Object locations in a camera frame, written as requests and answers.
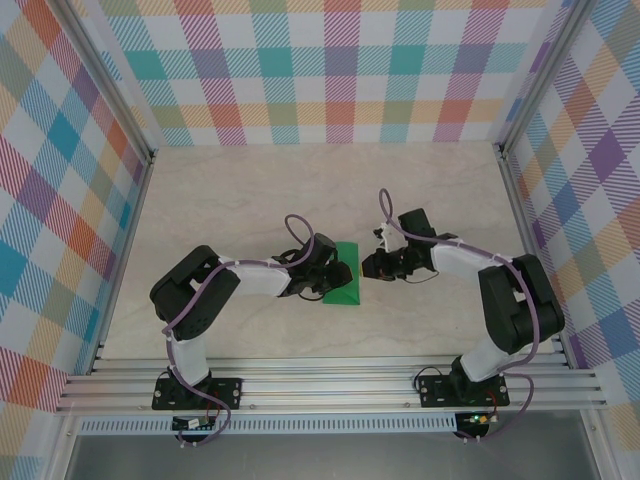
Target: marble floor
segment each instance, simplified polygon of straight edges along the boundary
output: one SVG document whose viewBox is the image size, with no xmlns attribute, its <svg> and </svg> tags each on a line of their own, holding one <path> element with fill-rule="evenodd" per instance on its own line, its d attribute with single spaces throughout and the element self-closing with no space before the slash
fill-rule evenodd
<svg viewBox="0 0 640 480">
<path fill-rule="evenodd" d="M 297 246 L 283 217 L 298 213 L 335 241 L 357 242 L 366 257 L 377 245 L 382 186 L 396 213 L 423 207 L 439 233 L 494 252 L 523 251 L 489 143 L 163 148 L 103 358 L 165 357 L 164 324 L 149 291 L 197 245 L 267 258 Z M 232 300 L 207 332 L 208 354 L 458 354 L 485 333 L 479 290 L 455 277 L 423 285 L 361 278 L 360 295 L 357 307 L 297 297 Z"/>
</svg>

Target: purple cable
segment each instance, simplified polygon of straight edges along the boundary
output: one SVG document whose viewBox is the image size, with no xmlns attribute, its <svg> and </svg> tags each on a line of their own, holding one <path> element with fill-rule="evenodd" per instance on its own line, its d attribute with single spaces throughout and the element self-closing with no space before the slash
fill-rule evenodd
<svg viewBox="0 0 640 480">
<path fill-rule="evenodd" d="M 386 197 L 387 203 L 389 205 L 389 210 L 387 210 L 387 207 L 385 206 L 385 201 L 384 201 L 385 197 Z M 508 363 L 507 365 L 504 365 L 504 366 L 500 367 L 498 369 L 498 371 L 499 372 L 504 372 L 505 370 L 507 370 L 509 368 L 517 367 L 517 366 L 525 365 L 525 364 L 529 363 L 531 361 L 531 359 L 533 359 L 533 357 L 536 356 L 536 353 L 538 352 L 538 346 L 540 345 L 540 322 L 538 320 L 538 313 L 537 313 L 535 305 L 533 303 L 533 296 L 531 295 L 531 292 L 529 291 L 529 287 L 527 287 L 527 284 L 524 282 L 524 279 L 522 278 L 522 275 L 520 274 L 520 272 L 518 270 L 515 269 L 515 267 L 511 264 L 511 262 L 509 262 L 506 258 L 501 257 L 500 255 L 494 255 L 494 254 L 489 253 L 489 252 L 487 252 L 485 250 L 482 250 L 481 248 L 477 248 L 477 247 L 474 247 L 474 246 L 471 246 L 471 245 L 467 245 L 465 243 L 459 243 L 459 242 L 455 242 L 455 241 L 451 241 L 451 240 L 443 240 L 443 239 L 440 239 L 440 238 L 422 237 L 420 235 L 414 235 L 412 233 L 406 232 L 405 230 L 402 229 L 402 227 L 400 227 L 400 225 L 398 225 L 393 220 L 393 217 L 392 217 L 393 202 L 391 201 L 391 195 L 389 194 L 389 190 L 387 190 L 386 188 L 381 188 L 380 192 L 378 193 L 378 201 L 380 202 L 380 208 L 382 209 L 382 214 L 386 218 L 387 224 L 391 225 L 393 228 L 398 230 L 405 237 L 411 238 L 413 240 L 419 240 L 419 241 L 424 241 L 424 242 L 436 243 L 436 244 L 440 244 L 440 245 L 447 245 L 447 246 L 450 246 L 450 247 L 462 248 L 463 250 L 467 250 L 469 252 L 475 253 L 476 255 L 480 255 L 481 257 L 489 258 L 491 260 L 496 260 L 497 262 L 499 262 L 502 265 L 504 265 L 505 267 L 507 267 L 507 269 L 513 274 L 513 276 L 518 281 L 518 284 L 520 285 L 520 288 L 522 289 L 522 293 L 524 293 L 525 299 L 527 301 L 527 307 L 529 307 L 529 311 L 531 312 L 531 323 L 533 323 L 533 342 L 532 342 L 532 345 L 531 345 L 531 352 L 529 352 L 529 355 L 527 355 L 522 360 L 516 360 L 515 362 L 511 362 L 511 363 Z M 529 408 L 529 405 L 531 404 L 531 400 L 533 399 L 533 392 L 534 392 L 535 388 L 534 388 L 534 385 L 533 385 L 533 380 L 531 379 L 531 377 L 529 375 L 526 375 L 524 373 L 509 373 L 509 374 L 505 374 L 505 375 L 510 376 L 510 377 L 520 377 L 520 378 L 526 379 L 529 382 L 529 387 L 530 387 L 529 388 L 529 396 L 527 397 L 527 400 L 522 405 L 522 408 L 518 411 L 516 416 L 511 420 L 511 422 L 509 422 L 505 427 L 502 427 L 497 432 L 493 432 L 493 433 L 490 433 L 490 434 L 486 435 L 484 437 L 485 439 L 495 438 L 498 435 L 502 435 L 505 430 L 508 430 L 509 428 L 511 428 L 514 425 L 514 423 L 516 423 L 516 421 L 520 417 L 522 417 L 522 415 L 526 412 L 527 408 Z"/>
<path fill-rule="evenodd" d="M 183 319 L 184 317 L 186 317 L 189 312 L 191 311 L 191 309 L 193 308 L 193 306 L 196 304 L 196 302 L 198 301 L 198 299 L 202 296 L 202 292 L 204 291 L 205 287 L 207 285 L 209 285 L 209 283 L 211 283 L 211 280 L 213 279 L 213 277 L 215 277 L 218 273 L 220 273 L 222 270 L 224 270 L 227 267 L 232 267 L 234 265 L 260 265 L 266 268 L 283 268 L 283 269 L 287 269 L 287 268 L 291 268 L 291 267 L 295 267 L 296 265 L 300 265 L 301 263 L 305 262 L 307 260 L 307 258 L 309 258 L 309 255 L 311 255 L 311 252 L 313 250 L 313 245 L 315 242 L 315 238 L 314 238 L 314 233 L 313 233 L 313 228 L 311 228 L 311 224 L 303 217 L 301 217 L 300 215 L 296 215 L 296 214 L 289 214 L 286 217 L 284 217 L 284 224 L 287 227 L 287 230 L 289 231 L 289 233 L 291 234 L 291 236 L 293 236 L 293 238 L 296 239 L 296 241 L 300 244 L 304 244 L 304 242 L 302 240 L 300 240 L 300 237 L 298 237 L 292 230 L 291 226 L 289 225 L 289 219 L 291 218 L 295 218 L 296 220 L 300 220 L 305 227 L 307 227 L 307 230 L 309 231 L 309 247 L 307 248 L 307 251 L 304 253 L 304 255 L 302 255 L 301 258 L 299 258 L 298 260 L 296 260 L 295 262 L 291 262 L 291 263 L 269 263 L 263 260 L 237 260 L 237 261 L 233 261 L 233 262 L 225 262 L 221 265 L 218 265 L 216 268 L 213 269 L 213 271 L 207 276 L 207 278 L 204 280 L 204 282 L 202 282 L 202 284 L 200 285 L 200 287 L 198 288 L 198 290 L 196 291 L 195 295 L 191 298 L 191 300 L 189 301 L 189 303 L 187 303 L 187 305 L 184 307 L 184 309 L 178 314 L 178 316 L 173 319 L 166 327 L 164 327 L 162 329 L 162 333 L 164 333 L 167 337 L 167 357 L 169 357 L 169 368 L 171 369 L 171 371 L 173 372 L 173 374 L 175 375 L 176 379 L 178 380 L 178 382 L 180 382 L 180 384 L 186 388 L 187 390 L 189 390 L 190 392 L 199 395 L 200 397 L 204 398 L 205 400 L 209 400 L 210 402 L 219 405 L 221 408 L 223 408 L 225 410 L 225 412 L 227 413 L 227 418 L 225 419 L 224 423 L 222 424 L 222 426 L 220 428 L 218 428 L 215 432 L 211 433 L 210 435 L 207 435 L 207 437 L 200 441 L 200 442 L 188 442 L 187 440 L 185 440 L 182 436 L 182 431 L 180 431 L 178 433 L 178 439 L 182 442 L 182 445 L 188 445 L 190 447 L 196 447 L 196 446 L 200 446 L 200 445 L 206 445 L 207 443 L 211 442 L 212 440 L 214 440 L 215 438 L 217 438 L 228 426 L 229 423 L 231 422 L 231 409 L 229 408 L 229 405 L 227 405 L 225 402 L 223 402 L 222 400 L 219 400 L 215 397 L 212 397 L 211 395 L 208 395 L 200 390 L 198 390 L 197 388 L 194 388 L 192 385 L 189 385 L 189 383 L 184 379 L 184 377 L 182 376 L 182 374 L 180 374 L 180 372 L 178 371 L 178 367 L 176 366 L 176 362 L 175 362 L 175 356 L 173 354 L 173 346 L 172 346 L 172 332 L 173 329 L 175 328 L 176 325 L 178 325 Z"/>
</svg>

